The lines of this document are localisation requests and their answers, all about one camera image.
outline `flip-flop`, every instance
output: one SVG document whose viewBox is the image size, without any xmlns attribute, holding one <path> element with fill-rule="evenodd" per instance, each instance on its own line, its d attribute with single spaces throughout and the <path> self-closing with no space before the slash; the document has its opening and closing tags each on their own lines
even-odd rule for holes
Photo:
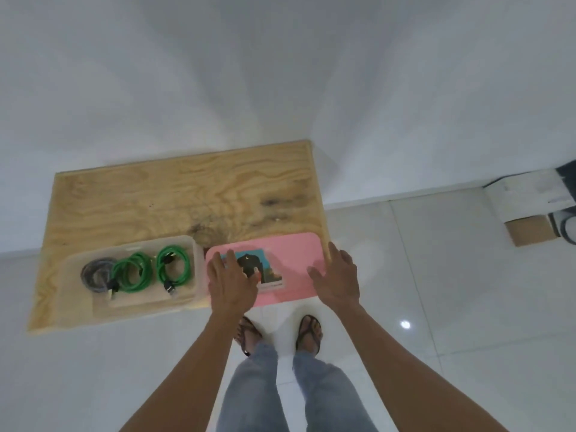
<svg viewBox="0 0 576 432">
<path fill-rule="evenodd" d="M 306 330 L 304 332 L 300 333 L 300 330 L 302 330 L 302 323 L 304 322 L 304 319 L 306 317 L 310 317 L 310 321 L 308 322 L 308 327 L 306 328 Z M 298 344 L 300 343 L 300 341 L 302 341 L 304 336 L 307 334 L 310 334 L 310 335 L 312 335 L 312 339 L 314 340 L 314 342 L 318 346 L 318 350 L 316 351 L 316 354 L 318 355 L 318 353 L 320 352 L 320 343 L 322 342 L 322 338 L 321 337 L 318 338 L 318 336 L 314 332 L 314 329 L 312 329 L 312 323 L 315 321 L 318 322 L 318 326 L 320 326 L 320 329 L 322 329 L 322 325 L 320 324 L 320 321 L 318 321 L 318 319 L 316 317 L 314 317 L 313 315 L 307 314 L 304 317 L 302 317 L 302 319 L 300 320 L 300 325 L 298 326 L 298 338 L 296 338 L 296 351 L 298 351 Z"/>
<path fill-rule="evenodd" d="M 244 336 L 244 332 L 250 331 L 253 334 L 260 335 L 260 338 L 263 338 L 263 336 L 247 316 L 242 317 L 242 319 L 247 321 L 250 325 L 240 324 L 240 347 L 242 348 L 242 353 L 244 353 L 246 356 L 250 356 L 250 352 L 246 350 L 246 337 Z"/>
</svg>

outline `hand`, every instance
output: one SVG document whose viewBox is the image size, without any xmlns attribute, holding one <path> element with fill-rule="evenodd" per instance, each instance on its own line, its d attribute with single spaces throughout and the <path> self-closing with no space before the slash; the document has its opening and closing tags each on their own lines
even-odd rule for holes
<svg viewBox="0 0 576 432">
<path fill-rule="evenodd" d="M 246 277 L 236 261 L 233 250 L 226 253 L 226 266 L 220 253 L 214 253 L 208 262 L 208 290 L 212 301 L 212 312 L 231 316 L 239 320 L 254 305 L 260 275 Z"/>
<path fill-rule="evenodd" d="M 322 276 L 314 267 L 308 267 L 308 275 L 314 282 L 314 289 L 321 302 L 334 312 L 346 306 L 359 305 L 357 266 L 352 256 L 344 250 L 338 250 L 333 242 L 328 243 L 331 261 Z"/>
</svg>

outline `pink mat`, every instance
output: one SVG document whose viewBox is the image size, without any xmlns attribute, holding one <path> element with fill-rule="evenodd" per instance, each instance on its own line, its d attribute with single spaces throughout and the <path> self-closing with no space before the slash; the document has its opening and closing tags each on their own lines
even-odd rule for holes
<svg viewBox="0 0 576 432">
<path fill-rule="evenodd" d="M 314 297 L 316 292 L 306 268 L 313 266 L 322 274 L 326 272 L 320 238 L 311 232 L 218 245 L 206 253 L 205 267 L 216 251 L 224 255 L 229 249 L 234 252 L 262 249 L 272 270 L 282 276 L 284 287 L 259 292 L 254 306 Z"/>
</svg>

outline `green cable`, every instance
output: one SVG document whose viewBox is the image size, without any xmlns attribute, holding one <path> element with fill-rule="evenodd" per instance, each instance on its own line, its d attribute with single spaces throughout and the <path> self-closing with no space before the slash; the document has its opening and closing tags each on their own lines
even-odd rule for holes
<svg viewBox="0 0 576 432">
<path fill-rule="evenodd" d="M 184 271 L 176 279 L 171 279 L 166 273 L 166 265 L 174 261 L 175 257 L 184 261 Z M 187 283 L 192 277 L 192 268 L 188 253 L 178 245 L 169 245 L 164 247 L 156 257 L 156 275 L 158 280 L 164 285 L 164 289 L 171 293 L 175 287 Z"/>
<path fill-rule="evenodd" d="M 130 268 L 135 267 L 140 274 L 136 283 L 130 282 Z M 124 293 L 137 293 L 148 288 L 154 276 L 150 256 L 136 252 L 125 259 L 120 259 L 112 267 L 112 279 L 118 283 L 118 290 Z"/>
</svg>

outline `wood grain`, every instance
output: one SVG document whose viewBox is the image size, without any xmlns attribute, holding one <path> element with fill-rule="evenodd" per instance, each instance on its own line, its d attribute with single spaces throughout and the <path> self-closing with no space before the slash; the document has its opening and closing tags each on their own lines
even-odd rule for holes
<svg viewBox="0 0 576 432">
<path fill-rule="evenodd" d="M 328 229 L 310 141 L 58 173 L 29 331 L 55 328 L 60 263 L 69 255 L 189 235 L 206 248 Z"/>
</svg>

